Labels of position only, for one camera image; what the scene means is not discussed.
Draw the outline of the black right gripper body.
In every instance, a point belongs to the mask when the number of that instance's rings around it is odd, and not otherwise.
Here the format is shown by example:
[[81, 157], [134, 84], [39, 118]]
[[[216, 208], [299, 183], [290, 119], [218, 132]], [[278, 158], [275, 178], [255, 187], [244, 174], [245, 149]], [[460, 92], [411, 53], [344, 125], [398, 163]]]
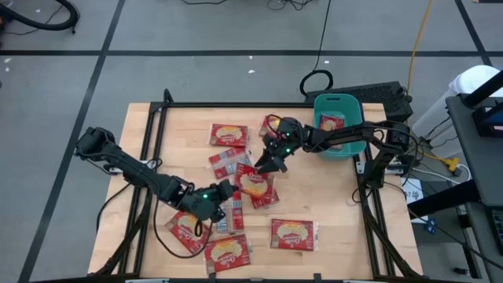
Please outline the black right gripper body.
[[301, 144], [302, 131], [300, 129], [279, 130], [276, 134], [266, 136], [266, 152], [271, 159], [284, 160], [293, 155]]

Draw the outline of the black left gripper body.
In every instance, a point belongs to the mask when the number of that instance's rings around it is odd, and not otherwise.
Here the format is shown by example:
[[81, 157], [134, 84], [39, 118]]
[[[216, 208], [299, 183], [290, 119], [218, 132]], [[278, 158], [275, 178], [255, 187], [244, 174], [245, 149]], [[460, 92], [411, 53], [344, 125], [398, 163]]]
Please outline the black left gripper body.
[[216, 184], [210, 184], [207, 188], [193, 191], [191, 197], [193, 202], [189, 206], [189, 213], [200, 221], [211, 220], [211, 214], [223, 202], [219, 186]]

